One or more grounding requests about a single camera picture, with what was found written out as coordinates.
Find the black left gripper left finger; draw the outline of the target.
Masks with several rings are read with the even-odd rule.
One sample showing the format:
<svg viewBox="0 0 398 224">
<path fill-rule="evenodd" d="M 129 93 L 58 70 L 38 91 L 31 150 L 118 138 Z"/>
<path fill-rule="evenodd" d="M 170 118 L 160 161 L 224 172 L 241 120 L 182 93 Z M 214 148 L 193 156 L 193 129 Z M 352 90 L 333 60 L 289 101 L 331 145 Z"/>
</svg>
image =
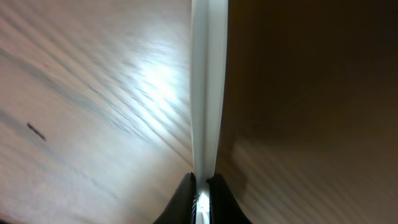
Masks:
<svg viewBox="0 0 398 224">
<path fill-rule="evenodd" d="M 194 173 L 184 175 L 175 193 L 154 224 L 196 224 L 197 181 Z"/>
</svg>

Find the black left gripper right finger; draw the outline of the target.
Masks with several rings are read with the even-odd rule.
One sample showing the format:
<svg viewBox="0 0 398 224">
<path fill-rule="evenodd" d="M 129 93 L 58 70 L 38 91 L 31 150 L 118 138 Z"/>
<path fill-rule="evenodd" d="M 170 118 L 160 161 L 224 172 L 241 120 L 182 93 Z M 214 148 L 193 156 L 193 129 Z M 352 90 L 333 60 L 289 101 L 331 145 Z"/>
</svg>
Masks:
<svg viewBox="0 0 398 224">
<path fill-rule="evenodd" d="M 252 224 L 239 207 L 221 174 L 215 174 L 206 182 L 210 190 L 211 224 Z"/>
</svg>

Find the beige plastic spoon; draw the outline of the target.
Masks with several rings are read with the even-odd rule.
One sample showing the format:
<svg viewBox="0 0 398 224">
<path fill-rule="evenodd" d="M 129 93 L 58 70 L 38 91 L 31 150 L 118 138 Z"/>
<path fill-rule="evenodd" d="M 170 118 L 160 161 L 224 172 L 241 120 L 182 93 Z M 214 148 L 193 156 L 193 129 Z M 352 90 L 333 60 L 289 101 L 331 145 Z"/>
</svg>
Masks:
<svg viewBox="0 0 398 224">
<path fill-rule="evenodd" d="M 190 112 L 196 222 L 209 223 L 210 188 L 215 172 L 223 110 L 228 42 L 228 0 L 193 0 L 190 48 Z"/>
</svg>

